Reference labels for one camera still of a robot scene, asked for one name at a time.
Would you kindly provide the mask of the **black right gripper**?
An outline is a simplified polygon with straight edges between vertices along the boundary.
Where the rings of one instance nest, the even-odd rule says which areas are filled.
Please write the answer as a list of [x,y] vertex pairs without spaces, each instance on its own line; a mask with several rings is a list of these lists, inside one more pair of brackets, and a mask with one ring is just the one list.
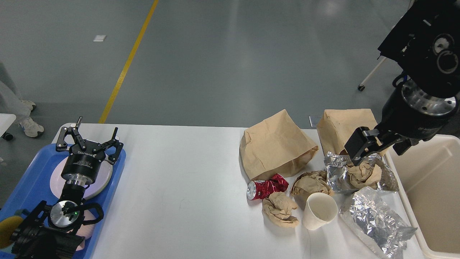
[[370,154],[393,145],[403,155],[420,140],[430,140],[450,123],[459,110],[459,99],[438,98],[424,92],[413,80],[401,82],[382,109],[376,128],[358,127],[345,143],[354,166]]

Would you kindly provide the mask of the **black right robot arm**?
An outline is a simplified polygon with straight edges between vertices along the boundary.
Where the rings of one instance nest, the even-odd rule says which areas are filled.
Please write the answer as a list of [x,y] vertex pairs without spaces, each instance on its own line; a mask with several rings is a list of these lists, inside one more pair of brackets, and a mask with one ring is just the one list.
[[459,101],[459,1],[417,0],[378,47],[397,62],[400,82],[373,128],[358,127],[345,143],[355,166],[389,146],[404,154],[432,139],[457,113]]

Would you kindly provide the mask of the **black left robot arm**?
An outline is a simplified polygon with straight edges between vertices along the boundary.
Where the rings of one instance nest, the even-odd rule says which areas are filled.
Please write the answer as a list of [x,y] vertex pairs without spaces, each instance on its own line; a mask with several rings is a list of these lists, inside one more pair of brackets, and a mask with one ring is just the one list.
[[10,241],[17,259],[71,259],[85,238],[77,232],[82,226],[95,225],[105,213],[97,202],[88,202],[85,191],[96,182],[103,162],[115,164],[123,143],[112,138],[104,143],[83,139],[78,129],[79,117],[73,127],[62,127],[55,150],[68,153],[62,169],[62,193],[54,204],[41,201],[13,230]]

